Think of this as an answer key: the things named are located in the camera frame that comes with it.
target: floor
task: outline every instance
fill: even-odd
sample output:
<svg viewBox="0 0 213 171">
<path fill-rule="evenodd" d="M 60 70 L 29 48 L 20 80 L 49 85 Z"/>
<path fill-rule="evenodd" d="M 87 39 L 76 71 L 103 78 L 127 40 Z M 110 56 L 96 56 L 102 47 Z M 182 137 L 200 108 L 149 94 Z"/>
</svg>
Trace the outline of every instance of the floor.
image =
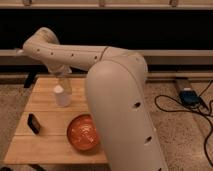
<svg viewBox="0 0 213 171">
<path fill-rule="evenodd" d="M 18 124 L 21 113 L 32 91 L 24 89 L 26 75 L 0 75 L 0 167 L 4 166 L 3 158 Z M 201 92 L 207 82 L 193 83 L 197 92 Z M 156 108 L 154 97 L 167 94 L 177 98 L 175 86 L 171 82 L 147 83 L 145 97 L 153 123 L 171 171 L 211 171 L 203 152 L 203 141 L 209 129 L 208 124 L 199 116 L 190 113 L 165 113 Z M 213 98 L 213 86 L 203 95 L 206 102 Z M 166 99 L 161 100 L 165 108 L 179 109 L 177 104 Z M 208 150 L 213 159 L 213 138 L 210 139 Z M 29 166 L 10 166 L 14 171 L 33 171 Z M 47 166 L 48 171 L 109 171 L 108 166 Z"/>
</svg>

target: white bottle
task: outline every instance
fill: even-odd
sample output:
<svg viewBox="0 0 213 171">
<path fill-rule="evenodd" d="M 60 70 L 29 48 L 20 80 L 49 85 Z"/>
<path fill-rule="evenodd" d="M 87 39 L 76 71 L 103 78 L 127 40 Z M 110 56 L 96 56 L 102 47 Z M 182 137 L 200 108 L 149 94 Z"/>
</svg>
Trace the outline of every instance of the white bottle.
<svg viewBox="0 0 213 171">
<path fill-rule="evenodd" d="M 57 85 L 53 89 L 56 104 L 60 107 L 67 107 L 70 104 L 70 96 L 64 91 L 62 86 Z"/>
</svg>

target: black object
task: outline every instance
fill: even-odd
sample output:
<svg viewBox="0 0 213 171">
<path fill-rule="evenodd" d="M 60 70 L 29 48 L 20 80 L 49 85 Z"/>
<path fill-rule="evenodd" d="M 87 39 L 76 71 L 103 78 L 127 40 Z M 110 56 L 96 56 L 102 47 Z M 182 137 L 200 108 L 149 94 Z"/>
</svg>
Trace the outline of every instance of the black object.
<svg viewBox="0 0 213 171">
<path fill-rule="evenodd" d="M 200 103 L 199 97 L 194 90 L 181 91 L 179 97 L 184 106 L 196 106 Z"/>
<path fill-rule="evenodd" d="M 24 88 L 29 88 L 31 86 L 31 84 L 35 80 L 36 74 L 37 74 L 37 71 L 32 71 L 28 74 L 28 77 L 24 83 Z"/>
<path fill-rule="evenodd" d="M 44 26 L 61 44 L 213 49 L 213 10 L 1 9 L 0 20 L 0 49 L 22 48 Z"/>
<path fill-rule="evenodd" d="M 29 164 L 29 166 L 35 169 L 36 171 L 45 171 L 45 169 L 38 164 Z"/>
<path fill-rule="evenodd" d="M 29 114 L 27 124 L 30 127 L 30 129 L 34 132 L 34 134 L 39 134 L 41 125 L 39 124 L 34 114 L 32 113 Z"/>
<path fill-rule="evenodd" d="M 2 167 L 0 169 L 0 171 L 13 171 L 12 169 L 10 169 L 9 167 Z"/>
</svg>

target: table leg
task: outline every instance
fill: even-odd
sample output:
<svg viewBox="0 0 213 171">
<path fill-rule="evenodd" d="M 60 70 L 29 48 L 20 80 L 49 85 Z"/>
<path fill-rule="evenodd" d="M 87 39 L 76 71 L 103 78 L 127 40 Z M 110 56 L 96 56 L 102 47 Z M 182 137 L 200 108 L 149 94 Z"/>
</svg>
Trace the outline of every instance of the table leg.
<svg viewBox="0 0 213 171">
<path fill-rule="evenodd" d="M 36 171 L 45 171 L 44 168 L 42 168 L 40 165 L 38 164 L 29 164 L 30 167 L 32 167 L 33 169 L 35 169 Z"/>
<path fill-rule="evenodd" d="M 29 88 L 31 86 L 31 84 L 33 83 L 33 81 L 36 77 L 36 74 L 37 74 L 37 71 L 32 71 L 28 74 L 28 77 L 24 83 L 24 88 Z"/>
</svg>

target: black panel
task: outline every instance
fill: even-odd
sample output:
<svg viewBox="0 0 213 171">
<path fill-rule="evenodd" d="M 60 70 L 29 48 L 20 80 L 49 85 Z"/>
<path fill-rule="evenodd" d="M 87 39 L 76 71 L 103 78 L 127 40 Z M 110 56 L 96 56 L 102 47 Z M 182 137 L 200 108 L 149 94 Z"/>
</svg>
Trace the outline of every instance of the black panel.
<svg viewBox="0 0 213 171">
<path fill-rule="evenodd" d="M 63 44 L 213 49 L 213 11 L 0 10 L 0 49 L 21 48 L 42 26 Z"/>
</svg>

